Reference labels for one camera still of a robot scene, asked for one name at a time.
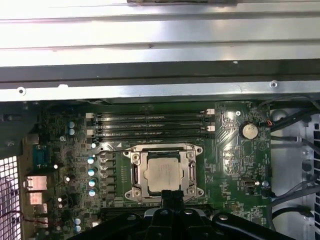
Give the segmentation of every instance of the motherboard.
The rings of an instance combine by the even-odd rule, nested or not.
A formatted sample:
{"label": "motherboard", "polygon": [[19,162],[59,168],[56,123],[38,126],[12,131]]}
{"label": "motherboard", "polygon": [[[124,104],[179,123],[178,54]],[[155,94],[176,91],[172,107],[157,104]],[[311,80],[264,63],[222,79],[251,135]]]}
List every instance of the motherboard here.
{"label": "motherboard", "polygon": [[270,110],[258,105],[44,108],[28,184],[35,216],[49,221],[36,227],[46,229],[45,239],[66,240],[124,212],[143,216],[160,205],[164,189],[183,191],[185,204],[208,218],[224,211],[266,227]]}

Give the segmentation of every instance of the gray cable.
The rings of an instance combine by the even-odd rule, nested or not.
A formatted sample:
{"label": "gray cable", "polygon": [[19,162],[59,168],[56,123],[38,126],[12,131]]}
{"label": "gray cable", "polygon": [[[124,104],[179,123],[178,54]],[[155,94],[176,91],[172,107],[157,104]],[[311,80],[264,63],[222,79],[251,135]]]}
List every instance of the gray cable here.
{"label": "gray cable", "polygon": [[308,140],[302,138],[301,142],[305,145],[307,145],[309,148],[311,148],[313,151],[315,151],[317,154],[320,155],[320,147],[317,147],[312,142],[309,142]]}
{"label": "gray cable", "polygon": [[304,96],[304,97],[307,98],[317,109],[320,110],[319,103],[317,103],[312,97],[310,97],[310,96]]}
{"label": "gray cable", "polygon": [[299,190],[300,188],[308,185],[308,184],[312,184],[317,180],[318,176],[317,175],[313,175],[311,177],[310,180],[307,181],[302,181],[300,183],[298,183],[296,186],[294,186],[293,188],[291,188],[289,191],[287,191],[286,193],[280,195],[280,196],[276,196],[274,199],[282,199],[285,198],[287,196],[289,196],[290,194],[294,193],[295,191]]}
{"label": "gray cable", "polygon": [[270,228],[273,231],[276,231],[276,227],[275,227],[275,225],[273,223],[273,219],[272,219],[272,208],[274,206],[277,206],[279,204],[283,204],[285,202],[288,202],[288,201],[291,201],[294,199],[298,199],[298,198],[301,198],[301,197],[304,197],[304,196],[307,196],[310,194],[315,194],[318,192],[320,192],[320,185],[309,186],[305,189],[298,190],[298,191],[290,194],[289,196],[286,196],[286,197],[283,197],[283,198],[280,198],[280,199],[277,199],[277,200],[274,200],[273,202],[271,202],[269,205],[266,206],[266,220],[269,223]]}
{"label": "gray cable", "polygon": [[287,141],[287,142],[297,142],[296,136],[270,136],[271,140],[274,141]]}

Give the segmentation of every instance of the black cable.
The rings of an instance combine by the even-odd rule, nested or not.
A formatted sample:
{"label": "black cable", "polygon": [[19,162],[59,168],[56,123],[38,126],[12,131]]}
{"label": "black cable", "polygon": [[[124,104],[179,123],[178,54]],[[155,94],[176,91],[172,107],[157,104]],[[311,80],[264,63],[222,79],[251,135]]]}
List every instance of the black cable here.
{"label": "black cable", "polygon": [[315,108],[315,106],[310,101],[305,100],[295,100],[295,101],[275,101],[270,104],[270,110],[276,109],[308,109]]}
{"label": "black cable", "polygon": [[307,218],[312,218],[314,216],[308,207],[298,205],[298,206],[284,207],[275,211],[274,213],[272,213],[272,219],[275,219],[281,214],[290,213],[290,212],[300,213],[302,216],[305,216]]}
{"label": "black cable", "polygon": [[[298,143],[298,138],[296,136],[271,136],[271,140],[275,141],[288,141],[288,142],[296,142]],[[301,143],[304,145],[307,145],[309,148],[311,148],[313,151],[315,151],[317,154],[320,155],[320,147],[314,145],[312,142],[309,142],[308,140],[301,138]]]}
{"label": "black cable", "polygon": [[308,140],[302,138],[302,143],[307,145],[309,148],[311,148],[313,151],[315,151],[317,154],[320,155],[320,147],[317,147],[312,142],[309,142]]}
{"label": "black cable", "polygon": [[275,121],[273,123],[273,126],[271,126],[270,131],[274,132],[280,129],[284,129],[292,124],[295,124],[303,119],[305,119],[306,117],[310,117],[314,114],[319,114],[320,110],[315,109],[315,108],[307,108],[307,109],[303,109],[301,111],[298,111],[290,116],[287,116],[285,118],[282,118],[278,121]]}
{"label": "black cable", "polygon": [[270,104],[272,102],[275,102],[275,101],[278,101],[278,100],[281,100],[281,99],[292,99],[292,98],[305,98],[305,99],[308,99],[316,109],[318,109],[320,111],[320,104],[317,103],[312,97],[310,96],[307,96],[307,95],[301,95],[301,94],[292,94],[292,95],[285,95],[285,96],[278,96],[278,97],[275,97],[275,98],[272,98],[272,99],[269,99],[269,100],[266,100],[266,101],[263,101],[262,103],[260,103],[258,105],[258,109],[261,108],[263,105],[267,105],[267,104]]}
{"label": "black cable", "polygon": [[299,190],[300,188],[307,186],[308,184],[313,184],[316,180],[317,180],[318,176],[315,174],[311,177],[310,180],[307,181],[302,181],[300,183],[298,183],[297,185],[295,185],[293,188],[291,188],[289,191],[287,191],[286,193],[279,195],[279,196],[275,196],[273,197],[274,199],[282,199],[285,198],[287,196],[290,196],[290,194],[294,193],[295,191]]}
{"label": "black cable", "polygon": [[276,231],[276,227],[275,227],[275,225],[273,223],[273,219],[272,219],[272,208],[274,206],[277,206],[279,204],[283,204],[285,202],[288,202],[288,201],[291,201],[291,200],[294,200],[294,199],[298,199],[298,198],[301,198],[301,197],[304,197],[304,196],[307,196],[307,195],[310,195],[310,194],[315,194],[315,193],[318,193],[318,192],[320,192],[320,185],[309,186],[309,187],[307,187],[305,189],[298,190],[298,191],[292,193],[290,196],[286,196],[286,197],[274,200],[273,202],[268,204],[266,206],[266,221],[268,222],[270,228],[273,231]]}
{"label": "black cable", "polygon": [[287,141],[287,142],[296,142],[297,137],[296,136],[270,136],[271,140],[275,141]]}

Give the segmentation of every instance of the blue capacitor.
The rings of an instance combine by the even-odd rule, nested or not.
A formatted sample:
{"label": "blue capacitor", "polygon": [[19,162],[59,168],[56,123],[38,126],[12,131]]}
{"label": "blue capacitor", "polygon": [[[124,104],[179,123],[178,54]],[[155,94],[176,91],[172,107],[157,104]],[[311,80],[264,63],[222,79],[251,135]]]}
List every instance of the blue capacitor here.
{"label": "blue capacitor", "polygon": [[68,123],[68,127],[71,128],[71,129],[73,129],[75,126],[76,126],[76,125],[75,125],[75,123],[74,123],[73,121],[70,121],[70,122]]}
{"label": "blue capacitor", "polygon": [[87,162],[88,162],[88,164],[94,164],[95,159],[93,157],[89,157]]}
{"label": "blue capacitor", "polygon": [[96,172],[97,172],[97,168],[96,168],[96,167],[93,167],[93,168],[91,168],[91,169],[88,170],[88,175],[89,175],[90,177],[92,177],[93,175],[96,174]]}
{"label": "blue capacitor", "polygon": [[79,218],[76,218],[73,220],[75,225],[80,225],[81,224],[81,220]]}
{"label": "blue capacitor", "polygon": [[75,135],[76,131],[73,128],[70,128],[68,131],[69,135]]}
{"label": "blue capacitor", "polygon": [[96,185],[97,181],[98,181],[98,180],[97,180],[96,178],[92,178],[92,179],[89,181],[88,184],[89,184],[90,187],[93,188],[93,187]]}
{"label": "blue capacitor", "polygon": [[94,197],[96,194],[97,194],[97,189],[96,188],[93,188],[89,191],[89,196],[90,197]]}
{"label": "blue capacitor", "polygon": [[79,225],[74,227],[74,230],[79,233],[81,231],[81,227]]}

